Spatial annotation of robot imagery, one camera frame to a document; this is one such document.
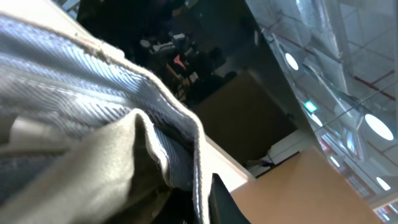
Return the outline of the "khaki green shorts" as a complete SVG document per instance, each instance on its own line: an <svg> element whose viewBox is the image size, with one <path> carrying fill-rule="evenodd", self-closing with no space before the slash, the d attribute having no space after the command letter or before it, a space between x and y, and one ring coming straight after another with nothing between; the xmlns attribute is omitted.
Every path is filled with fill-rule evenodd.
<svg viewBox="0 0 398 224"><path fill-rule="evenodd" d="M195 113L52 1L1 2L1 222L209 223Z"/></svg>

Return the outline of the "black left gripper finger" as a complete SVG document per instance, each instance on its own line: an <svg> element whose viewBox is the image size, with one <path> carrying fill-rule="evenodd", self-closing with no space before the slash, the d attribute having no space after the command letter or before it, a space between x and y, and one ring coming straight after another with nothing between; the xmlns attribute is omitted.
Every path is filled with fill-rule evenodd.
<svg viewBox="0 0 398 224"><path fill-rule="evenodd" d="M216 173L212 175L209 206L211 224L251 224Z"/></svg>

